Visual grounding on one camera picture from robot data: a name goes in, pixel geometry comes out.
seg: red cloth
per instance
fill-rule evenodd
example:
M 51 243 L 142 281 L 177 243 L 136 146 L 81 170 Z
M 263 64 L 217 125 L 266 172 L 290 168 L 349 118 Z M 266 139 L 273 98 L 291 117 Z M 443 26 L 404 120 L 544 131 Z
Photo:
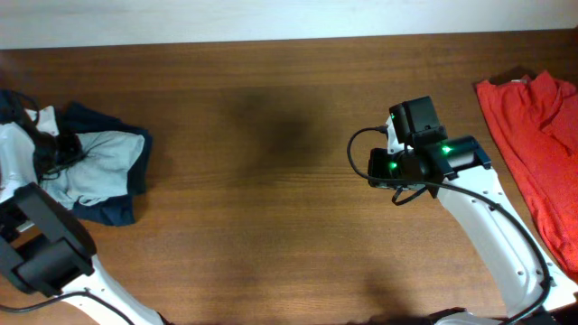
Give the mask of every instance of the red cloth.
M 547 72 L 523 80 L 478 84 L 481 109 L 540 236 L 578 281 L 578 94 Z

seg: wooden table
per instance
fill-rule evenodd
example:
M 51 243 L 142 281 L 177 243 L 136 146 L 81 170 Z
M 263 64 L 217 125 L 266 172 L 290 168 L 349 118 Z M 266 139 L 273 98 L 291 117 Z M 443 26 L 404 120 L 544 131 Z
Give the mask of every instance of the wooden table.
M 154 135 L 138 222 L 83 222 L 141 302 L 177 324 L 335 324 L 454 306 L 504 314 L 440 203 L 393 206 L 352 172 L 345 146 L 390 106 L 430 95 L 450 136 L 480 141 L 529 222 L 472 85 L 517 66 L 576 83 L 577 59 L 573 31 L 0 51 L 0 86 Z M 363 135 L 356 159 L 385 145 Z M 0 279 L 0 303 L 42 300 Z M 63 303 L 0 323 L 90 320 Z

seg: light blue cloth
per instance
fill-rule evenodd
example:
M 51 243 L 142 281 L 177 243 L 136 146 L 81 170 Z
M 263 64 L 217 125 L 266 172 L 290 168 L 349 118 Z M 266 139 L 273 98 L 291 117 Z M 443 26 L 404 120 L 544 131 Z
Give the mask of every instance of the light blue cloth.
M 128 171 L 143 151 L 145 139 L 118 131 L 77 137 L 87 156 L 62 171 L 58 178 L 42 181 L 42 188 L 66 209 L 72 209 L 75 202 L 92 206 L 126 195 Z

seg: white wall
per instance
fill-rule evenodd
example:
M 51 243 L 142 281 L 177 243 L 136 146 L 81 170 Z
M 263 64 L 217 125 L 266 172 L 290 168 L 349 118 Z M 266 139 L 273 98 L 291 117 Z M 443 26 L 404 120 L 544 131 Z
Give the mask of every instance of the white wall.
M 578 0 L 0 0 L 0 49 L 573 28 Z

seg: cable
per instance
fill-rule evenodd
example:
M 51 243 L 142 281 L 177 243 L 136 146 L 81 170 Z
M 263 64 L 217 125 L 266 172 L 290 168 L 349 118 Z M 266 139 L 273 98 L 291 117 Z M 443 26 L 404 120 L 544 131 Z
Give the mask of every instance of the cable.
M 411 201 L 413 201 L 414 199 L 416 199 L 418 196 L 424 194 L 424 192 L 427 191 L 427 188 L 425 186 L 423 186 L 423 188 L 417 190 L 414 194 L 408 196 L 407 198 L 403 199 L 403 200 L 397 200 L 397 198 L 399 198 L 399 195 L 404 191 L 403 187 L 399 187 L 396 190 L 396 194 L 394 194 L 394 196 L 391 198 L 391 202 L 395 205 L 397 205 L 398 207 L 400 205 L 404 205 L 406 203 L 409 203 Z
M 50 306 L 56 302 L 61 302 L 65 299 L 71 298 L 71 297 L 86 297 L 86 298 L 90 298 L 95 302 L 100 303 L 102 306 L 108 308 L 110 311 L 114 312 L 116 315 L 118 315 L 118 317 L 122 318 L 124 321 L 126 321 L 126 324 L 128 325 L 135 325 L 123 312 L 121 312 L 120 310 L 118 310 L 115 306 L 111 305 L 108 302 L 103 301 L 102 299 L 98 298 L 96 295 L 90 293 L 90 292 L 72 292 L 72 293 L 66 293 L 63 295 L 60 295 L 58 297 L 52 298 L 47 300 L 46 302 L 41 302 L 41 303 L 37 303 L 35 305 L 32 306 L 28 306 L 28 307 L 22 307 L 22 308 L 13 308 L 13 307 L 6 307 L 3 305 L 0 305 L 0 311 L 4 311 L 4 312 L 10 312 L 10 313 L 26 313 L 26 312 L 30 312 L 30 311 L 37 311 L 40 308 L 44 308 L 47 306 Z
M 366 127 L 366 128 L 359 130 L 358 132 L 356 132 L 350 138 L 350 141 L 347 144 L 347 157 L 350 160 L 350 165 L 351 165 L 351 168 L 353 169 L 353 171 L 357 175 L 361 176 L 362 178 L 364 178 L 368 181 L 372 181 L 372 182 L 387 182 L 391 185 L 401 185 L 401 186 L 423 184 L 425 186 L 430 186 L 430 187 L 437 187 L 437 188 L 442 188 L 442 189 L 447 189 L 447 190 L 454 190 L 454 191 L 457 191 L 459 193 L 466 194 L 466 195 L 469 195 L 475 199 L 478 199 L 478 200 L 488 204 L 491 208 L 494 208 L 495 210 L 497 210 L 510 223 L 512 223 L 512 225 L 517 229 L 517 231 L 522 235 L 522 237 L 530 245 L 530 248 L 532 248 L 532 251 L 533 251 L 534 255 L 536 256 L 536 259 L 538 260 L 540 267 L 542 267 L 542 272 L 544 274 L 544 280 L 540 283 L 543 291 L 540 294 L 540 296 L 536 299 L 536 301 L 534 303 L 532 303 L 530 306 L 528 306 L 527 308 L 525 308 L 523 311 L 519 312 L 518 314 L 502 321 L 499 325 L 515 324 L 518 321 L 525 318 L 526 316 L 528 316 L 529 314 L 531 314 L 536 309 L 540 308 L 542 306 L 542 304 L 544 304 L 545 300 L 548 298 L 548 295 L 550 294 L 550 288 L 552 286 L 552 278 L 550 277 L 549 267 L 546 264 L 544 256 L 542 255 L 542 253 L 540 253 L 540 248 L 538 247 L 536 241 L 532 238 L 532 235 L 530 235 L 530 233 L 527 232 L 527 230 L 524 228 L 524 226 L 520 222 L 518 222 L 514 216 L 512 216 L 509 212 L 507 212 L 504 208 L 502 208 L 501 205 L 499 205 L 498 203 L 494 202 L 493 200 L 490 200 L 490 199 L 486 198 L 485 196 L 478 194 L 474 191 L 466 190 L 464 188 L 450 185 L 450 184 L 436 183 L 436 182 L 432 182 L 432 181 L 409 181 L 409 180 L 398 180 L 398 179 L 382 179 L 382 178 L 378 178 L 378 177 L 369 176 L 366 173 L 359 170 L 359 168 L 353 162 L 353 156 L 351 155 L 351 145 L 353 144 L 353 140 L 355 140 L 355 138 L 358 135 L 360 135 L 364 132 L 367 132 L 367 131 L 378 131 L 380 133 L 383 133 L 384 130 L 387 131 L 387 128 L 384 125 L 376 126 L 376 127 Z

